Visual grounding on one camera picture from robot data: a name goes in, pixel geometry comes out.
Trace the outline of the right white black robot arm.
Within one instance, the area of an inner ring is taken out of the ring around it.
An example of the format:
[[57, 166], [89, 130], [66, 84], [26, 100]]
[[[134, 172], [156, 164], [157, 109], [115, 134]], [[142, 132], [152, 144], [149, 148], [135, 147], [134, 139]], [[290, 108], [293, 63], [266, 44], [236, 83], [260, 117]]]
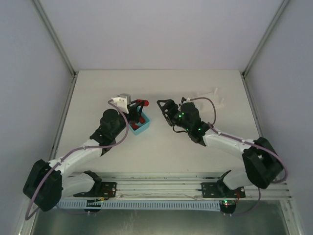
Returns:
[[285, 167], [266, 138], [242, 139], [216, 129], [214, 124], [202, 121], [192, 99], [183, 98], [181, 104], [172, 99], [156, 103], [167, 123], [172, 128], [180, 127], [191, 141], [219, 149], [243, 161], [243, 169], [228, 170], [218, 178], [216, 188], [222, 197], [229, 197], [244, 186], [266, 189], [270, 184], [285, 181], [285, 178], [277, 179]]

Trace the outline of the teal plastic bin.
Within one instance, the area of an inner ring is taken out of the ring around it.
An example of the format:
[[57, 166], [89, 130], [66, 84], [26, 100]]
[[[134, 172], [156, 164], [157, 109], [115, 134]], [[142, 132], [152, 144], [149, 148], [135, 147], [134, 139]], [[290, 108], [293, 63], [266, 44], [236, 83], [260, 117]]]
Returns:
[[150, 127], [151, 121], [150, 121], [149, 117], [148, 117], [144, 112], [142, 113], [142, 116], [141, 116], [141, 117], [143, 117], [143, 118], [145, 119], [145, 123], [144, 123], [144, 124], [141, 124], [140, 122], [139, 122], [139, 123], [136, 123], [138, 126], [140, 126], [138, 129], [134, 130], [134, 129], [132, 128], [132, 124], [133, 124], [133, 123], [130, 123], [130, 124], [129, 124], [130, 130], [131, 130], [132, 133], [133, 133], [134, 135], [136, 135], [136, 136], [139, 135], [139, 134], [141, 134], [143, 131], [147, 130], [147, 129]]

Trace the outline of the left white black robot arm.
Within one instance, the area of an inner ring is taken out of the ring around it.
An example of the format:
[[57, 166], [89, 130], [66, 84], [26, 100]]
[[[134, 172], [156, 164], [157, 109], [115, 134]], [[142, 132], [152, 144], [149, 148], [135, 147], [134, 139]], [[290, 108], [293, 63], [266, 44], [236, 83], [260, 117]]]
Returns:
[[61, 199], [79, 193], [96, 194], [101, 187], [101, 179], [92, 171], [78, 176], [73, 172], [91, 160], [102, 157], [123, 140], [116, 141], [118, 135], [129, 132], [131, 123], [138, 123], [142, 110], [149, 105], [146, 100], [126, 101], [114, 97], [108, 101], [112, 108], [103, 112], [99, 127], [80, 147], [64, 156], [46, 162], [36, 161], [22, 189], [31, 201], [29, 207], [36, 204], [42, 211], [54, 208]]

